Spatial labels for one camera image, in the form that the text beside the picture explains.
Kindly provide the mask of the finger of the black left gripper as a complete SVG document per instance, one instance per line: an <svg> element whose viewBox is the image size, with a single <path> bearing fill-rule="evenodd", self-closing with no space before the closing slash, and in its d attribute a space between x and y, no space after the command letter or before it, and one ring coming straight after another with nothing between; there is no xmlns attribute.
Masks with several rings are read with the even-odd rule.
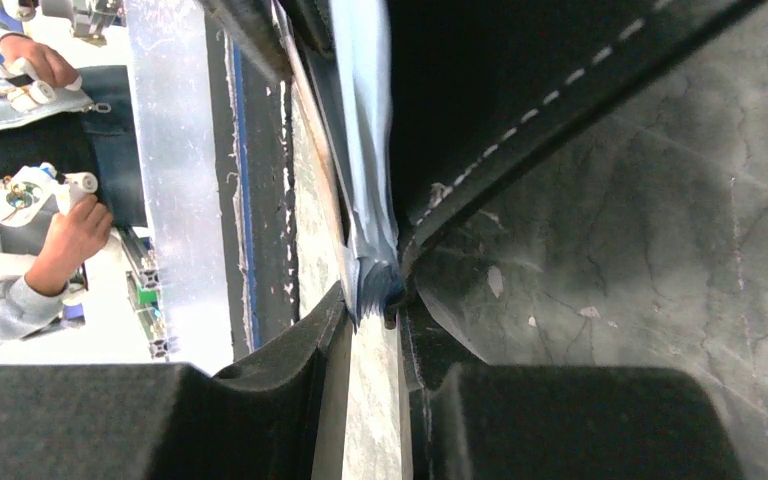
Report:
<svg viewBox="0 0 768 480"><path fill-rule="evenodd" d="M326 1L202 0L205 13L217 20L241 53L267 80L292 76L289 56L279 40L272 15L284 12L303 43L325 58L334 56L330 9Z"/></svg>

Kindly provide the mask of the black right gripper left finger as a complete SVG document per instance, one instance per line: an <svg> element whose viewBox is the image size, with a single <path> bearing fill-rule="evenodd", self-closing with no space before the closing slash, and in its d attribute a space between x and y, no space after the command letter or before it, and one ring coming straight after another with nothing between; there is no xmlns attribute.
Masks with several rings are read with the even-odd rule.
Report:
<svg viewBox="0 0 768 480"><path fill-rule="evenodd" d="M350 333L334 285L215 375L183 363L0 366L0 479L337 479Z"/></svg>

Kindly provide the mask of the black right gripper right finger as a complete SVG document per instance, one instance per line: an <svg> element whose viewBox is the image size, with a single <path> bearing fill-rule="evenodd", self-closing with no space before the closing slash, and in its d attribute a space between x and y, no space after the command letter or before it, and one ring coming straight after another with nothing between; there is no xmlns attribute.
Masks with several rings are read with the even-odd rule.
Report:
<svg viewBox="0 0 768 480"><path fill-rule="evenodd" d="M702 386L659 367L489 365L397 313L412 479L740 479Z"/></svg>

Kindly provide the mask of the black leather card holder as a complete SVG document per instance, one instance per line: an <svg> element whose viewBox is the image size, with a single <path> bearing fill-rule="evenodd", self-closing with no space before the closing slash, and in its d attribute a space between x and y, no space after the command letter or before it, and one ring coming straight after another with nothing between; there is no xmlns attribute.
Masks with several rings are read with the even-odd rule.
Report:
<svg viewBox="0 0 768 480"><path fill-rule="evenodd" d="M751 1L281 1L339 179L355 321L460 216Z"/></svg>

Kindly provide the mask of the operator grey sleeve forearm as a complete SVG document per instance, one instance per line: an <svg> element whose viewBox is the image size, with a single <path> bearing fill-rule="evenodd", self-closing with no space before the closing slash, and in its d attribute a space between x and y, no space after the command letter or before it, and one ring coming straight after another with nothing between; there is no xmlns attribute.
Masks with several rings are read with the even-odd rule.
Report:
<svg viewBox="0 0 768 480"><path fill-rule="evenodd" d="M54 296L33 290L24 278L0 281L0 346L50 324L62 311L67 287Z"/></svg>

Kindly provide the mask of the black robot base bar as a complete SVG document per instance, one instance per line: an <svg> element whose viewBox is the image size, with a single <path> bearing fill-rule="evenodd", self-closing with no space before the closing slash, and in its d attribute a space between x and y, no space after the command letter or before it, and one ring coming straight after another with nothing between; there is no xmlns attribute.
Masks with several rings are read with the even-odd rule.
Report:
<svg viewBox="0 0 768 480"><path fill-rule="evenodd" d="M291 87L205 24L233 354L300 318Z"/></svg>

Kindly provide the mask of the operator right hand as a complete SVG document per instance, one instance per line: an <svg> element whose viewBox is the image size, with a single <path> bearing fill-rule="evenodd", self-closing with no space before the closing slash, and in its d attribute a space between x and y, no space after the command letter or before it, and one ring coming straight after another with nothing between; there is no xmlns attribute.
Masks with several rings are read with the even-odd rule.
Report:
<svg viewBox="0 0 768 480"><path fill-rule="evenodd" d="M82 86L78 71L48 45L10 33L0 38L0 49L9 68L28 67L37 79L54 88L76 91Z"/></svg>

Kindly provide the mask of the operator left hand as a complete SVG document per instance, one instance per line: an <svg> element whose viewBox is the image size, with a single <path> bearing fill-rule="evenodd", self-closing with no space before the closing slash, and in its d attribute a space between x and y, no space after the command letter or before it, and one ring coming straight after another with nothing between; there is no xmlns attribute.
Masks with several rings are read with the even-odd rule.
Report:
<svg viewBox="0 0 768 480"><path fill-rule="evenodd" d="M35 292L54 297L89 258L107 244L113 215L94 194L80 200L66 214L56 214L40 254L24 275Z"/></svg>

